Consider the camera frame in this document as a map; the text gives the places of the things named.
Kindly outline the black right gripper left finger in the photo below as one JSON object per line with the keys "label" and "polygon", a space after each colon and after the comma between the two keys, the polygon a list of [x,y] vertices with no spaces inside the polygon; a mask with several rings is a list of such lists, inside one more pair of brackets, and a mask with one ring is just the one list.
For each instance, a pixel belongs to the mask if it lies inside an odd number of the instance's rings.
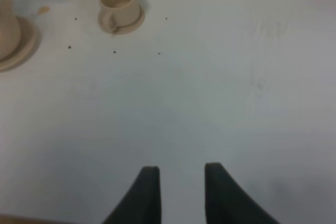
{"label": "black right gripper left finger", "polygon": [[160,169],[143,167],[134,183],[107,216],[104,223],[160,223],[161,186]]}

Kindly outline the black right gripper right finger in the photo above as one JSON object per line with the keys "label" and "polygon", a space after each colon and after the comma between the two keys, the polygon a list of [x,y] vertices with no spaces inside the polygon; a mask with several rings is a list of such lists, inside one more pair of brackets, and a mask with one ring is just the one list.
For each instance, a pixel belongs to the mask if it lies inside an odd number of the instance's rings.
{"label": "black right gripper right finger", "polygon": [[205,215],[207,223],[278,223],[221,163],[205,164]]}

